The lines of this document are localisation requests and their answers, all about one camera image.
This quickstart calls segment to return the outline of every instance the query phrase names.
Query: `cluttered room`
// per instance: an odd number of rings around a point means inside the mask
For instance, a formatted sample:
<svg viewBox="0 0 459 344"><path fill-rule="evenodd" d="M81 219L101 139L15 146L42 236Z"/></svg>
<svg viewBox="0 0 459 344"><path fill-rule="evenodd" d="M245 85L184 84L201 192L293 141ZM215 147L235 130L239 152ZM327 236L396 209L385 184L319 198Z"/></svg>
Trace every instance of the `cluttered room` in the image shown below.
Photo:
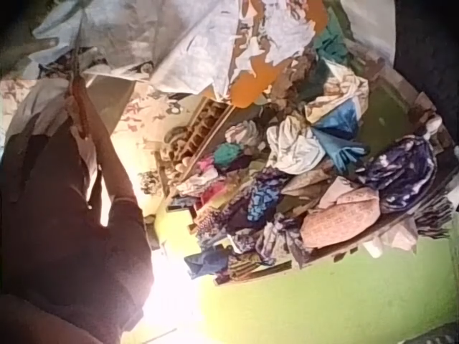
<svg viewBox="0 0 459 344"><path fill-rule="evenodd" d="M455 133L390 57L354 38L340 1L48 2L36 41L2 53L15 61L0 82L2 153L35 85L80 73L151 250L165 232L186 235L191 280L263 286L451 240ZM103 224L109 208L103 196ZM159 209L190 221L158 229Z"/></svg>

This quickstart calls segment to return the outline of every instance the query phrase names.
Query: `person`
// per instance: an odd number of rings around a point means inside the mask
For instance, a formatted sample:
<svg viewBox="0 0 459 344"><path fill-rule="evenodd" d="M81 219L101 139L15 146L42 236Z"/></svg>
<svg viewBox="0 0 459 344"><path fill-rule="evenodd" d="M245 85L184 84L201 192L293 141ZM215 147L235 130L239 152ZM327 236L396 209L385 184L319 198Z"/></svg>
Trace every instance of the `person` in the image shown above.
<svg viewBox="0 0 459 344"><path fill-rule="evenodd" d="M119 343L153 283L142 211L110 135L76 83L40 80L6 132L0 165L3 343ZM97 172L89 201L91 178ZM100 224L100 180L112 202Z"/></svg>

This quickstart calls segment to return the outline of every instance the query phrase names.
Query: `green wall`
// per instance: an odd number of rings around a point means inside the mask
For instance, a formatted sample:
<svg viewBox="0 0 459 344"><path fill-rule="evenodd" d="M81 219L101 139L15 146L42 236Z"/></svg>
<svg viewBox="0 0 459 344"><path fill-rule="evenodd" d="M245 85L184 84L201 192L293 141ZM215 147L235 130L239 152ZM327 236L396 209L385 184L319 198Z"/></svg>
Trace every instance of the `green wall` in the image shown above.
<svg viewBox="0 0 459 344"><path fill-rule="evenodd" d="M199 251L187 212L157 213L156 230L176 259ZM394 249L372 259L363 249L258 282L197 283L200 330L224 344L387 344L457 315L447 240L421 239L417 254Z"/></svg>

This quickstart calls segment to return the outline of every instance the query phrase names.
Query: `purple cloth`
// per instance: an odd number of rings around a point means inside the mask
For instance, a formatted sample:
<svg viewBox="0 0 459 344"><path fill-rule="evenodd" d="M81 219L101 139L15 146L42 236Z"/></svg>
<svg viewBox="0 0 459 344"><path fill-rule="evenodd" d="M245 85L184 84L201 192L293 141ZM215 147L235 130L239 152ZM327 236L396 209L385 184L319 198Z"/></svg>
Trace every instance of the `purple cloth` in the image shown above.
<svg viewBox="0 0 459 344"><path fill-rule="evenodd" d="M373 158L360 181L379 190L383 213L406 211L428 190L437 172L432 146L424 138L407 135Z"/></svg>

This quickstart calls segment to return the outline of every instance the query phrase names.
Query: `blue cloth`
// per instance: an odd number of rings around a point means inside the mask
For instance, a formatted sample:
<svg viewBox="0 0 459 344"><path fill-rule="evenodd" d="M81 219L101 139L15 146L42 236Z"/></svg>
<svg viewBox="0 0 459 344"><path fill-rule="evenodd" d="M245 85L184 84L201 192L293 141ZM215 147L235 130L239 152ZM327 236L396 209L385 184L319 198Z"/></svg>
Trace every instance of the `blue cloth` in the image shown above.
<svg viewBox="0 0 459 344"><path fill-rule="evenodd" d="M350 163L359 162L369 152L362 143L337 138L314 127L311 130L339 173L347 173L347 166Z"/></svg>
<svg viewBox="0 0 459 344"><path fill-rule="evenodd" d="M268 209L276 207L280 200L280 190L287 181L287 174L276 168L268 167L259 172L252 187L247 219L258 221Z"/></svg>
<svg viewBox="0 0 459 344"><path fill-rule="evenodd" d="M352 99L335 107L311 130L339 173L346 173L350 163L357 163L369 152L364 144L351 141L359 131L356 106Z"/></svg>
<svg viewBox="0 0 459 344"><path fill-rule="evenodd" d="M348 99L343 104L335 107L327 116L314 123L314 127L337 138L353 140L359 132L354 101Z"/></svg>
<svg viewBox="0 0 459 344"><path fill-rule="evenodd" d="M192 279L206 274L216 274L228 267L228 257L231 250L223 247L211 247L201 253L192 254L184 258L190 269Z"/></svg>
<svg viewBox="0 0 459 344"><path fill-rule="evenodd" d="M420 136L407 135L373 158L360 181L379 190L384 213L406 211L428 190L437 172L432 146Z"/></svg>

